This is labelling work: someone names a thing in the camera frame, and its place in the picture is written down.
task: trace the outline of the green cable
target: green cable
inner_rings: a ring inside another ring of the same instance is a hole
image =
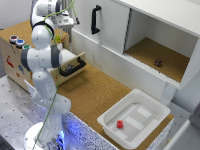
[[[57,12],[57,13],[54,13],[54,14],[49,14],[49,15],[47,15],[47,16],[44,18],[44,21],[46,20],[47,17],[60,14],[60,13],[62,13],[62,12],[64,12],[64,11],[66,11],[67,9],[69,9],[70,7],[73,7],[73,10],[74,10],[74,6],[73,6],[74,2],[75,2],[75,0],[73,0],[73,1],[71,2],[71,4],[70,4],[66,9],[62,10],[61,12]],[[46,25],[45,25],[45,28],[47,29],[47,31],[49,32],[49,34],[50,34],[51,37],[53,38],[55,45],[57,45],[57,44],[56,44],[56,41],[55,41],[55,38],[53,37],[53,35],[52,35],[51,31],[49,30],[49,28],[48,28]],[[51,109],[52,109],[52,107],[53,107],[54,101],[55,101],[55,99],[56,99],[56,94],[57,94],[57,91],[58,91],[58,83],[59,83],[59,78],[60,78],[60,72],[59,72],[59,70],[60,70],[60,67],[58,68],[58,80],[57,80],[57,83],[56,83],[56,93],[55,93],[55,95],[54,95],[53,102],[52,102],[52,104],[51,104],[51,106],[50,106],[50,109],[49,109],[49,112],[48,112],[48,114],[47,114],[47,117],[46,117],[46,119],[45,119],[45,121],[44,121],[44,124],[43,124],[43,126],[42,126],[42,128],[41,128],[41,130],[40,130],[40,132],[39,132],[39,135],[38,135],[36,141],[35,141],[35,144],[34,144],[34,146],[33,146],[33,149],[35,148],[35,145],[36,145],[36,143],[38,142],[38,139],[39,139],[39,137],[40,137],[40,135],[41,135],[41,133],[42,133],[42,130],[43,130],[43,128],[44,128],[44,125],[45,125],[45,123],[46,123],[46,121],[47,121],[47,118],[49,117],[49,114],[50,114]]]

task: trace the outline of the brown work surface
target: brown work surface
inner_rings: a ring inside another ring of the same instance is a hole
[[[190,58],[177,53],[149,38],[145,38],[127,51],[128,55],[140,60],[166,76],[181,82]],[[155,61],[160,59],[162,65],[157,67]]]
[[[32,28],[30,24],[30,20],[21,22],[17,25],[14,25],[12,27],[6,28],[4,30],[0,31],[0,36],[6,40],[8,43],[10,42],[10,36],[17,35],[19,39],[24,39],[26,44],[31,45],[31,47],[35,47],[31,41],[31,34],[32,34]],[[60,29],[55,29],[55,35],[60,35]],[[62,32],[62,36],[68,35],[66,32]]]
[[[124,148],[105,134],[97,118],[129,92],[129,88],[90,64],[86,65],[83,72],[61,84],[58,89],[59,94],[71,100],[72,113],[120,150]],[[173,115],[169,115],[136,150],[145,150],[172,119]]]

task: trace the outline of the black handle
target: black handle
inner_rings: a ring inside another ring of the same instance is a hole
[[[101,10],[101,7],[96,5],[96,8],[94,8],[92,11],[92,25],[91,25],[92,34],[96,34],[100,31],[98,28],[96,28],[96,16],[97,16],[96,12],[99,10]]]
[[[61,68],[60,68],[60,75],[64,76],[64,77],[67,77],[71,74],[73,74],[74,72],[76,72],[77,70],[83,68],[86,63],[80,58],[78,57],[77,61],[80,63],[78,66],[70,69],[70,70],[67,70],[67,71],[63,71]]]

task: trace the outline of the small red block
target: small red block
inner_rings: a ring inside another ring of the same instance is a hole
[[[122,120],[117,121],[117,128],[123,128],[123,121]]]

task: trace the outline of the blue lid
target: blue lid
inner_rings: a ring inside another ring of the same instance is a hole
[[[24,43],[24,40],[17,40],[17,43]]]

